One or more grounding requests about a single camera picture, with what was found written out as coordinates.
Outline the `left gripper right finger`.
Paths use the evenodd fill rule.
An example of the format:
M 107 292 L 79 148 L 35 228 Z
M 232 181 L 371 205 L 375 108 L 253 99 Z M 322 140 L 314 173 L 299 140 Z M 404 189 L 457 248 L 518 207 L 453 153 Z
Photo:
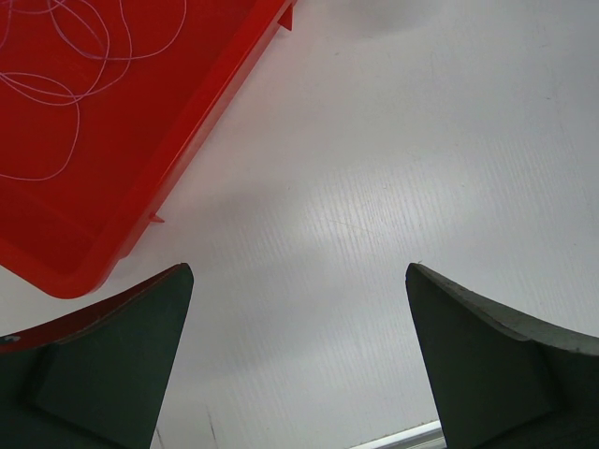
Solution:
M 597 338 L 420 264 L 405 284 L 447 447 L 597 447 Z

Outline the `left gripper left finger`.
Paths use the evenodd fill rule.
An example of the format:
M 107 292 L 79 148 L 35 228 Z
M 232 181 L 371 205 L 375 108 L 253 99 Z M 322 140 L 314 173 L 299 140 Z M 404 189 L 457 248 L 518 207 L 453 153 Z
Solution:
M 150 447 L 193 285 L 178 264 L 3 336 L 2 447 Z

